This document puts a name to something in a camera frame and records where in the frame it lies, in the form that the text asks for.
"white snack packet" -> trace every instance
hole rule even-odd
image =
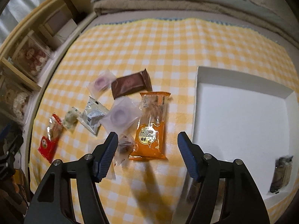
[[[109,110],[100,102],[89,97],[84,111],[77,118],[91,133],[96,135],[101,123],[100,120],[109,113]]]

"orange snack package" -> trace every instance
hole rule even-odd
[[[141,110],[131,160],[166,159],[162,153],[167,92],[140,93]]]

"purple candy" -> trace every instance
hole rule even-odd
[[[109,84],[109,80],[106,77],[100,77],[97,80],[95,80],[95,89],[97,91],[103,90],[105,87],[107,87]]]
[[[111,123],[122,127],[129,121],[129,112],[124,107],[118,107],[110,116]]]

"wrapped pastry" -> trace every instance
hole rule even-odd
[[[276,193],[286,187],[290,181],[293,156],[282,156],[275,161],[275,171],[270,186],[270,193]]]
[[[162,153],[167,92],[140,93],[143,116],[136,131],[131,160],[166,159]]]

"folded blanket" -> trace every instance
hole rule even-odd
[[[224,13],[280,34],[299,48],[299,22],[285,0],[92,0],[97,14],[180,9]]]

